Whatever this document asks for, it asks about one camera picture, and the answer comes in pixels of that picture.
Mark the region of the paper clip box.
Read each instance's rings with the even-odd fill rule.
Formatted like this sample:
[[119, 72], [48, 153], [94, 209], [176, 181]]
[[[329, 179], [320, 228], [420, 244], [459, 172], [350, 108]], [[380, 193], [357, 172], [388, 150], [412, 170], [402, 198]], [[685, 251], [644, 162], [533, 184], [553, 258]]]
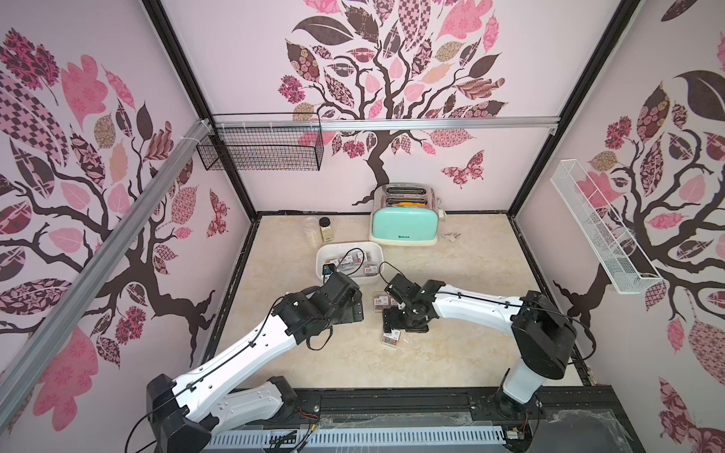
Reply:
[[377, 293], [373, 294], [373, 308], [377, 313], [381, 313], [386, 309], [391, 308], [391, 298], [389, 294]]
[[381, 342], [387, 347], [397, 347], [400, 343], [401, 331], [391, 330], [390, 332], [383, 332], [381, 336]]

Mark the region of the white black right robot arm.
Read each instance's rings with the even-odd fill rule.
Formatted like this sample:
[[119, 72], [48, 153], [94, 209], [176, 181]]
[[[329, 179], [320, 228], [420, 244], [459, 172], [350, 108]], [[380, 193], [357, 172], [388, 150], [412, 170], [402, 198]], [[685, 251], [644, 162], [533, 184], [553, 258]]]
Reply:
[[577, 339], [576, 320], [562, 313], [544, 294], [492, 296], [464, 291], [430, 279], [418, 285], [402, 274], [384, 288], [398, 305], [383, 311], [383, 330], [426, 333], [436, 319], [470, 322], [514, 338], [519, 358], [492, 397], [505, 420], [524, 416], [527, 405], [548, 381], [566, 375]]

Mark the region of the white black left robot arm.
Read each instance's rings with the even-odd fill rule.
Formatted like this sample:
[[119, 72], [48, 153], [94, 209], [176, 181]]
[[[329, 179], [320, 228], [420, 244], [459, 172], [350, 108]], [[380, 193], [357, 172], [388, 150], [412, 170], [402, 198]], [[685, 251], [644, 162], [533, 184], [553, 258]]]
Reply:
[[279, 421], [298, 407], [283, 377], [245, 391], [238, 385], [268, 362], [311, 345], [334, 326], [364, 320], [362, 292], [349, 276], [334, 272], [321, 286], [278, 297], [262, 322], [211, 360], [176, 378], [160, 374], [147, 384], [143, 422], [156, 452], [200, 452], [211, 438], [259, 421]]

